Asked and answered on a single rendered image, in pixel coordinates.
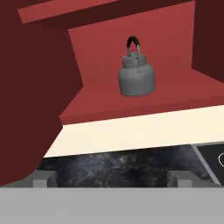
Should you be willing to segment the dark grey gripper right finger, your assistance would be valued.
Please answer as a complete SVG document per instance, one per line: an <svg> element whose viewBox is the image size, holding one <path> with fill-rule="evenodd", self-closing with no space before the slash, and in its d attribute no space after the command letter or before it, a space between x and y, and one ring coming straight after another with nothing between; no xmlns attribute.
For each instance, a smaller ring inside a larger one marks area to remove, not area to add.
<svg viewBox="0 0 224 224"><path fill-rule="evenodd" d="M220 187L210 181L202 180L191 171L169 171L167 186L177 188L209 188Z"/></svg>

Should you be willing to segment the dark red cabinet door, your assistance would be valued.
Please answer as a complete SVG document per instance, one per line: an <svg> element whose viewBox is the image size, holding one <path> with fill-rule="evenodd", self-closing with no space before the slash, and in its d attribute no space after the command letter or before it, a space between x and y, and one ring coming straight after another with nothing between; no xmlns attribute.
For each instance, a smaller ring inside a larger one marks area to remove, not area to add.
<svg viewBox="0 0 224 224"><path fill-rule="evenodd" d="M82 88L68 31L23 24L25 0L0 0L0 186L25 178Z"/></svg>

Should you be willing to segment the black hob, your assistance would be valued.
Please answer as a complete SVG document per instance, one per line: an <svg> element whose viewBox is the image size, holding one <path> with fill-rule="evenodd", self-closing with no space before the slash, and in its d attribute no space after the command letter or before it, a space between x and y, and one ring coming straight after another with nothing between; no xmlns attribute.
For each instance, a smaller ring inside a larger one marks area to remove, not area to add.
<svg viewBox="0 0 224 224"><path fill-rule="evenodd" d="M224 143L194 145L192 148L213 182L224 186Z"/></svg>

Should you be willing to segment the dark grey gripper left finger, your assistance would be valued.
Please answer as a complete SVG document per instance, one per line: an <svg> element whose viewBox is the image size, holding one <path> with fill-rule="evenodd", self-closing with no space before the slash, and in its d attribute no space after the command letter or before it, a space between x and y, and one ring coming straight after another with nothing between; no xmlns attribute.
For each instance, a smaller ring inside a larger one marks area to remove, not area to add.
<svg viewBox="0 0 224 224"><path fill-rule="evenodd" d="M55 171L34 171L28 177L9 183L7 187L57 187Z"/></svg>

